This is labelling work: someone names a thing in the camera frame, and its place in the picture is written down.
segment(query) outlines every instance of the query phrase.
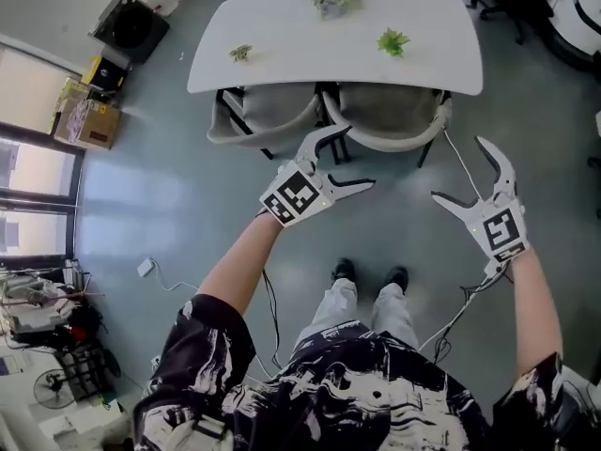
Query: speaker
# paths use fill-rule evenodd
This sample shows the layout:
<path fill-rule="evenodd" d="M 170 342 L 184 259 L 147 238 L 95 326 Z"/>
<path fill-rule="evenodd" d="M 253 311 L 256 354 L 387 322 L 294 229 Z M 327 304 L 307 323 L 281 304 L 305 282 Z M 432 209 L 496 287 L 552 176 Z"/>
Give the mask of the speaker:
<path fill-rule="evenodd" d="M 143 63 L 168 29 L 169 23 L 140 0 L 112 0 L 89 35 Z"/>

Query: shirt sleeve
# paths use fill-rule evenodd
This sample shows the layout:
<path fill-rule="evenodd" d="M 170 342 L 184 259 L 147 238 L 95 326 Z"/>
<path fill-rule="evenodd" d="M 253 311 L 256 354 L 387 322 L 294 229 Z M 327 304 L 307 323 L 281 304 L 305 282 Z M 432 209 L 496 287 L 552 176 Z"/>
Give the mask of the shirt sleeve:
<path fill-rule="evenodd" d="M 562 409 L 562 360 L 548 356 L 520 377 L 493 407 L 493 436 L 499 449 L 552 449 L 553 424 Z"/>
<path fill-rule="evenodd" d="M 219 422 L 223 398 L 242 382 L 253 358 L 253 341 L 239 312 L 215 297 L 195 295 L 177 313 L 159 365 L 133 411 L 136 450 L 165 449 L 184 423 L 202 420 L 211 428 Z"/>

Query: black and white patterned shirt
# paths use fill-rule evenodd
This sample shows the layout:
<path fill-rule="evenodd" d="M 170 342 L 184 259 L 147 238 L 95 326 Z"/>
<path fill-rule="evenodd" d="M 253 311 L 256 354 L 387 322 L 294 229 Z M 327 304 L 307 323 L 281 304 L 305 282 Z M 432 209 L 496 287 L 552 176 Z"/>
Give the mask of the black and white patterned shirt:
<path fill-rule="evenodd" d="M 230 305 L 196 295 L 177 315 L 135 408 L 136 451 L 549 449 L 561 361 L 549 356 L 495 405 L 388 333 L 350 321 L 299 343 L 273 380 L 242 380 L 254 347 Z"/>

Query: desk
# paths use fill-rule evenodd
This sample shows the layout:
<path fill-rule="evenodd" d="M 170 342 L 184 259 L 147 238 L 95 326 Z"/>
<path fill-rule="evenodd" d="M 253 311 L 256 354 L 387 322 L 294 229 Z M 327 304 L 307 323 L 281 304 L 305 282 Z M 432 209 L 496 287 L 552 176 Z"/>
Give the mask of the desk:
<path fill-rule="evenodd" d="M 411 42 L 404 57 L 378 50 L 390 27 Z M 249 61 L 229 52 L 252 45 Z M 377 82 L 477 95 L 478 39 L 461 0 L 362 0 L 321 20 L 309 0 L 228 0 L 200 40 L 188 91 L 290 82 Z"/>

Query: power adapter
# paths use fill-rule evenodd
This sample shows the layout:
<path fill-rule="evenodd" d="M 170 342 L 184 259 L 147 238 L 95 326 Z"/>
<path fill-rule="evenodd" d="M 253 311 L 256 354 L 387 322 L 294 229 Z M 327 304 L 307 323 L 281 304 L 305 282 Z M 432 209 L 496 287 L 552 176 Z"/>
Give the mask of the power adapter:
<path fill-rule="evenodd" d="M 142 261 L 142 264 L 138 266 L 138 273 L 140 274 L 140 277 L 146 277 L 153 268 L 154 262 L 150 257 L 147 257 Z"/>

